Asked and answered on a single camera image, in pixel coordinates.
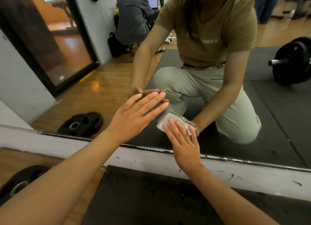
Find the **brown v-neck shirt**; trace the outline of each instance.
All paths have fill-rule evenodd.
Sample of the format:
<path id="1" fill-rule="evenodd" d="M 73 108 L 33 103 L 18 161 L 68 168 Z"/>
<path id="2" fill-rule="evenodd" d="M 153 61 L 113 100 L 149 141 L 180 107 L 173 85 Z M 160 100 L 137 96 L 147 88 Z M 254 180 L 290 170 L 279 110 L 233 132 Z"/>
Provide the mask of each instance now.
<path id="1" fill-rule="evenodd" d="M 257 18 L 254 0 L 227 0 L 216 16 L 200 24 L 197 12 L 192 18 L 193 41 L 182 18 L 186 0 L 168 0 L 156 24 L 175 30 L 181 61 L 195 67 L 207 67 L 226 60 L 228 53 L 249 51 L 254 47 Z"/>

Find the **forearm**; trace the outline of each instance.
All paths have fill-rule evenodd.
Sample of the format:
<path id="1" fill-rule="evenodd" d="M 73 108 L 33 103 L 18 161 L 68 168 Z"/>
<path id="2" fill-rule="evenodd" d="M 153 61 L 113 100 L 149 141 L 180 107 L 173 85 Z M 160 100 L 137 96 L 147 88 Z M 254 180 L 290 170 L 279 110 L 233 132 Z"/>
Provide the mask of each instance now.
<path id="1" fill-rule="evenodd" d="M 134 57 L 131 87 L 138 86 L 141 89 L 145 88 L 146 76 L 150 67 L 151 59 L 152 54 L 149 46 L 142 43 Z"/>
<path id="2" fill-rule="evenodd" d="M 277 225 L 273 219 L 202 166 L 189 178 L 217 211 L 225 225 Z"/>
<path id="3" fill-rule="evenodd" d="M 91 178 L 118 146 L 102 132 L 0 207 L 2 224 L 62 224 Z"/>
<path id="4" fill-rule="evenodd" d="M 237 87 L 223 86 L 192 122 L 200 131 L 204 130 L 234 103 L 239 95 L 239 91 L 240 88 Z"/>

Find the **knee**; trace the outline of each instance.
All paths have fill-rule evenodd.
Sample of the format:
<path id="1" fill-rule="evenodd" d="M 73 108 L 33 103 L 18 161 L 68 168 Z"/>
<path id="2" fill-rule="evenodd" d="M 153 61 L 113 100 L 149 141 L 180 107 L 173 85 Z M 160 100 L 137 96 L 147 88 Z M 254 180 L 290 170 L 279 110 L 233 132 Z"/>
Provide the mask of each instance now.
<path id="1" fill-rule="evenodd" d="M 171 89 L 176 73 L 175 67 L 160 68 L 152 77 L 152 83 L 154 88 L 158 89 Z"/>
<path id="2" fill-rule="evenodd" d="M 234 136 L 231 136 L 232 140 L 239 144 L 249 144 L 257 138 L 260 128 L 261 125 L 257 124 L 250 128 L 240 129 Z"/>

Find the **backpack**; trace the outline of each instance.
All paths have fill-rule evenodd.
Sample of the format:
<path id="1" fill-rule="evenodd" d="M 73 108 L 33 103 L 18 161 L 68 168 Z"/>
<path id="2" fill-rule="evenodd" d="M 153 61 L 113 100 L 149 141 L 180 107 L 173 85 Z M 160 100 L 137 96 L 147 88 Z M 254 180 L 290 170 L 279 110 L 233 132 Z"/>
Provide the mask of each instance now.
<path id="1" fill-rule="evenodd" d="M 122 54 L 125 54 L 125 50 L 127 48 L 126 45 L 122 45 L 121 42 L 115 36 L 115 33 L 110 33 L 108 38 L 108 45 L 110 48 L 110 52 L 112 57 L 119 57 Z"/>

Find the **metal ring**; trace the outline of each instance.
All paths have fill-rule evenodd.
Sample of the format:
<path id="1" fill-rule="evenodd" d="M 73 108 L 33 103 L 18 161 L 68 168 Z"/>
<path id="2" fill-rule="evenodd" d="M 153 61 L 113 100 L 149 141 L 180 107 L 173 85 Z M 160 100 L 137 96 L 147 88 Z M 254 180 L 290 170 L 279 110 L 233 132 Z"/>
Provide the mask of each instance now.
<path id="1" fill-rule="evenodd" d="M 26 186 L 28 186 L 29 182 L 28 181 L 22 181 L 16 186 L 13 187 L 13 189 L 10 192 L 10 196 L 16 195 L 18 192 L 20 192 L 22 189 L 24 189 Z"/>
<path id="2" fill-rule="evenodd" d="M 80 125 L 79 122 L 75 122 L 75 123 L 73 123 L 73 124 L 70 125 L 69 129 L 70 129 L 70 130 L 74 130 L 74 129 L 76 129 L 79 125 Z"/>

